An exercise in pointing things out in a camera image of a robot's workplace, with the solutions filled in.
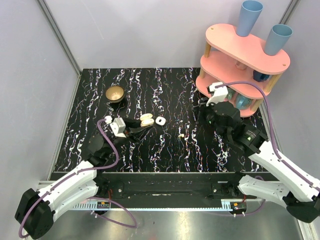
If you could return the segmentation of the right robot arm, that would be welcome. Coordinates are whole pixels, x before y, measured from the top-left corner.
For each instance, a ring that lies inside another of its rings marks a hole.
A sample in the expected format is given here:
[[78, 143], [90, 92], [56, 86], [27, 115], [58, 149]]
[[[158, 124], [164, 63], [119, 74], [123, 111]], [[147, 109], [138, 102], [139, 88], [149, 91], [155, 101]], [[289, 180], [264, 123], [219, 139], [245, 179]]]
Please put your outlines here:
[[244, 123], [237, 108], [228, 101], [214, 103], [202, 97], [196, 109], [200, 123], [280, 182], [270, 183], [240, 173], [237, 181], [227, 185], [230, 197], [247, 195], [265, 199], [284, 207], [304, 223], [311, 223], [320, 216], [320, 180], [289, 160], [266, 134]]

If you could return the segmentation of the white earbud charging case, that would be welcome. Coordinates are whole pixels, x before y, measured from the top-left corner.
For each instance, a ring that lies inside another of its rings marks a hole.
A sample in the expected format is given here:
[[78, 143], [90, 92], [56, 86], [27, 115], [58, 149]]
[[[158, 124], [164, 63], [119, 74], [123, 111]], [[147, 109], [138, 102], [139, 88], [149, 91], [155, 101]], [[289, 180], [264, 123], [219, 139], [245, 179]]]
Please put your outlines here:
[[158, 116], [156, 119], [155, 119], [155, 123], [159, 126], [164, 126], [166, 124], [166, 119], [162, 116]]

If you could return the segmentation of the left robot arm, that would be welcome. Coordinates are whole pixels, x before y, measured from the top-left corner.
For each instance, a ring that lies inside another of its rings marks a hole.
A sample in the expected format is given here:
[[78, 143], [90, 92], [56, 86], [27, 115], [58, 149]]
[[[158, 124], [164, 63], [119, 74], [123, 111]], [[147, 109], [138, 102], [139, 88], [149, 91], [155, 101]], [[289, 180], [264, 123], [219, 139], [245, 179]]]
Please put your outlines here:
[[40, 190], [30, 188], [23, 193], [14, 215], [20, 224], [19, 238], [37, 240], [76, 204], [111, 197], [113, 191], [103, 173], [120, 161], [119, 147], [126, 142], [139, 143], [153, 126], [154, 123], [110, 115], [100, 119], [99, 133], [89, 139], [78, 166]]

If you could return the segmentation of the beige earbud charging case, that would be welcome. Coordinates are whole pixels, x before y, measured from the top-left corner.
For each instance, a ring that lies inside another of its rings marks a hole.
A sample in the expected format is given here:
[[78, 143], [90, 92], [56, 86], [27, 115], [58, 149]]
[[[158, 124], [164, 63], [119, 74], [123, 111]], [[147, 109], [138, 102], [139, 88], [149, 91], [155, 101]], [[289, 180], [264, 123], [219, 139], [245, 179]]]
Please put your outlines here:
[[153, 119], [153, 115], [151, 113], [145, 113], [140, 116], [140, 126], [147, 127], [153, 125], [155, 120]]

